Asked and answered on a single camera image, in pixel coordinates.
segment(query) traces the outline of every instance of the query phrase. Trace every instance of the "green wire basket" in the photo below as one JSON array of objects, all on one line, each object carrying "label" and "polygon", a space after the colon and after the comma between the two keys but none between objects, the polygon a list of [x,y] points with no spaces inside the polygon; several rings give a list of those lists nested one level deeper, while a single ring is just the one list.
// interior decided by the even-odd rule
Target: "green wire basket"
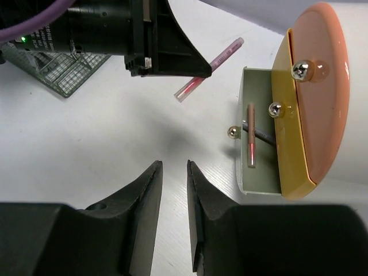
[{"label": "green wire basket", "polygon": [[1,47],[3,57],[64,98],[69,98],[110,56],[19,51]]}]

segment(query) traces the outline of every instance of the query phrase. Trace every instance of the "white table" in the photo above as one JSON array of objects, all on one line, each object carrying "label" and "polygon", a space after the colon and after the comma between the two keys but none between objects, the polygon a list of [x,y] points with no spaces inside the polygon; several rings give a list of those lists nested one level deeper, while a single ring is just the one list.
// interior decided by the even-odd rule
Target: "white table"
[{"label": "white table", "polygon": [[190,276],[188,159],[236,201],[269,200],[240,194],[227,129],[235,119],[242,68],[270,68],[282,36],[197,0],[170,2],[208,61],[239,36],[245,40],[182,104],[173,94],[186,78],[131,78],[122,57],[108,60],[67,100],[11,64],[0,67],[0,201],[65,202],[85,208],[162,160],[152,275]]}]

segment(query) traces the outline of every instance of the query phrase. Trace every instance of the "silver knob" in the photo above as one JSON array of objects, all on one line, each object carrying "label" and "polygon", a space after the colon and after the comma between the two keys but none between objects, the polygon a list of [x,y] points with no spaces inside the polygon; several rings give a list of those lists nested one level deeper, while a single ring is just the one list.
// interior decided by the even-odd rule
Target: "silver knob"
[{"label": "silver knob", "polygon": [[315,65],[310,60],[301,60],[292,68],[292,77],[298,82],[309,82],[314,73]]},{"label": "silver knob", "polygon": [[229,138],[236,140],[240,138],[241,129],[238,126],[232,126],[228,130],[228,136]]},{"label": "silver knob", "polygon": [[273,102],[269,106],[269,115],[272,118],[280,118],[283,116],[284,108],[281,103],[279,102]]}]

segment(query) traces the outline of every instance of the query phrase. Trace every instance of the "purple cable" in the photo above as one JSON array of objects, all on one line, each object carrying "label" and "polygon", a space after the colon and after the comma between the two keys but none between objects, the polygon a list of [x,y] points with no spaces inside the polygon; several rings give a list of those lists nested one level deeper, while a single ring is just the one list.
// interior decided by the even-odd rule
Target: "purple cable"
[{"label": "purple cable", "polygon": [[0,30],[0,43],[17,39],[45,27],[58,19],[76,0],[55,0],[38,15],[15,26]]}]

